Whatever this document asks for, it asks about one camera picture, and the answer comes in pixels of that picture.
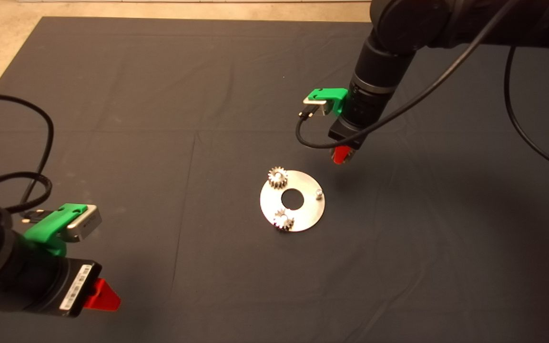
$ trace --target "gear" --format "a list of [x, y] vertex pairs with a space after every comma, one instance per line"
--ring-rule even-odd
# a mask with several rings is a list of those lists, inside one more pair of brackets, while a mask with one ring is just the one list
[[289, 215], [287, 209], [280, 209], [274, 214], [274, 226], [279, 230], [288, 232], [294, 225], [294, 218]]
[[287, 170], [281, 167], [272, 168], [268, 172], [268, 183], [275, 189], [285, 187], [287, 184]]

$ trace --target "dark gray cloth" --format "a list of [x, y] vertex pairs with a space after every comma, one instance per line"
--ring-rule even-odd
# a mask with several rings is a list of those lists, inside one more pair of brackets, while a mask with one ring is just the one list
[[[68, 256], [102, 263], [122, 306], [0, 313], [0, 342], [549, 342], [549, 163], [505, 115], [506, 48], [479, 48], [347, 165], [294, 138], [303, 97], [348, 85], [369, 30], [42, 19], [0, 93], [52, 115], [44, 207], [100, 207]], [[421, 50], [390, 107], [459, 52]], [[512, 80], [519, 120], [549, 151], [549, 51], [520, 49]], [[331, 121], [305, 135], [326, 141]], [[0, 173], [35, 169], [44, 137], [36, 115], [0, 103]], [[323, 186], [307, 232], [261, 213], [275, 165]], [[0, 186], [0, 204], [24, 185]]]

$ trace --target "barcode label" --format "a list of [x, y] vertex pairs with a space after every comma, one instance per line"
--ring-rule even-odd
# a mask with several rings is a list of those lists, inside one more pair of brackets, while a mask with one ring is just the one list
[[63, 302], [61, 302], [59, 309], [63, 311], [70, 310], [71, 306], [73, 306], [73, 303], [78, 297], [80, 289], [82, 289], [83, 283], [86, 280], [86, 276], [88, 276], [91, 269], [92, 265], [90, 264], [85, 264], [80, 268], [78, 275], [76, 275], [76, 278], [73, 280], [71, 287], [69, 287], [69, 291], [67, 291], [67, 295], [65, 295], [65, 298], [63, 299]]

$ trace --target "metal ring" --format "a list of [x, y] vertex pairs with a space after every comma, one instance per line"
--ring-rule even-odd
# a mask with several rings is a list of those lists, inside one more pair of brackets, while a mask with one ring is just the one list
[[275, 214], [284, 209], [281, 197], [288, 189], [296, 189], [304, 198], [304, 203], [299, 209], [287, 209], [286, 213], [294, 219], [294, 224], [289, 232], [303, 232], [311, 228], [321, 219], [325, 210], [325, 195], [322, 188], [309, 174], [297, 170], [287, 170], [287, 184], [283, 188], [276, 189], [268, 182], [262, 187], [260, 194], [260, 205], [264, 217], [275, 224]]

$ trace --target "center hole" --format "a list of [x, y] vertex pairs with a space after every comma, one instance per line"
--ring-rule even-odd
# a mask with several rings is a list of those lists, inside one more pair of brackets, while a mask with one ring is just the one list
[[288, 209], [299, 209], [302, 207], [302, 204], [305, 203], [305, 198], [297, 189], [288, 189], [283, 192], [281, 202], [283, 202], [283, 206]]

